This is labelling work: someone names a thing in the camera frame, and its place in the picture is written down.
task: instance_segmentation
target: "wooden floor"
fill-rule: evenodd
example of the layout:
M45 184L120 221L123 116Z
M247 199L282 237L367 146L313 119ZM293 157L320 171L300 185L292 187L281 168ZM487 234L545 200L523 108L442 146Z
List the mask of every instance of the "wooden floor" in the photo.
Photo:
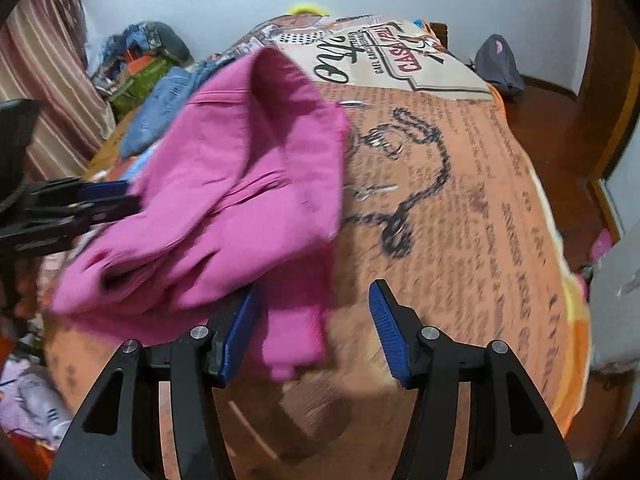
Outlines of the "wooden floor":
M608 139L584 138L579 127L584 113L571 98L550 90L527 86L506 108L511 131L542 181L564 239L564 256L577 270L604 228L587 182Z

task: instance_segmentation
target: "black clamp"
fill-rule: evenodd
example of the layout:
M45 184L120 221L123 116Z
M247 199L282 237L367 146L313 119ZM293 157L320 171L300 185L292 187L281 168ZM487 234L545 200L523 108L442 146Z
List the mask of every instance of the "black clamp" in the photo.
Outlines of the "black clamp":
M164 479L159 381L171 383L182 480L233 480L211 389L225 388L238 373L257 314L257 293L246 288L171 343L125 341L78 409L49 480Z
M13 312L20 300L15 263L71 250L74 239L92 225L113 222L140 212L140 197L127 195L128 182L84 182L59 178L28 184L6 211L0 226L0 277L5 305L4 324L15 325L15 336L26 325Z
M158 381L171 382L178 468L183 480L234 480L211 388L235 376L257 317L255 291L219 308L206 325L168 344L124 342L89 391L53 463L50 480L164 479ZM542 397L504 341L460 344L399 305L384 280L369 307L392 375L417 388L394 480L444 480L458 409L471 382L463 479L570 480L575 470Z
M369 308L393 377L418 389L394 480L445 480L458 410L458 383L471 383L465 480L569 480L575 469L555 421L507 343L456 343L398 304L385 280Z

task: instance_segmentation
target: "striped curtain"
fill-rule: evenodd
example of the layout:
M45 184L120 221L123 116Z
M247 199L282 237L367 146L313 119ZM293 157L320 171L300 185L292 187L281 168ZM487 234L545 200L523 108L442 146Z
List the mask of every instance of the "striped curtain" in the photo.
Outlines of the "striped curtain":
M80 175L114 128L84 71L84 36L80 0L20 0L0 28L0 101L42 103L26 161L33 180Z

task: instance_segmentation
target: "pink shirt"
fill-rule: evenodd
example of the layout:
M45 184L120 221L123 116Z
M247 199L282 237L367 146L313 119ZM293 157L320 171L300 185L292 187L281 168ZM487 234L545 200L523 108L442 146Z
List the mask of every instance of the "pink shirt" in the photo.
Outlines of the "pink shirt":
M208 319L258 281L254 360L276 378L323 356L348 121L284 54L264 48L194 94L130 190L142 211L64 271L52 310L145 345Z

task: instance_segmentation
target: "gray backpack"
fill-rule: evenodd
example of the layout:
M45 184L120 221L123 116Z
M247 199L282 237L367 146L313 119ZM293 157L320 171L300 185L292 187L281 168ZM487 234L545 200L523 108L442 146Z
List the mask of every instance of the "gray backpack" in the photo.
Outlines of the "gray backpack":
M482 44L474 63L476 73L494 85L501 96L515 97L524 90L513 52L500 34L493 34Z

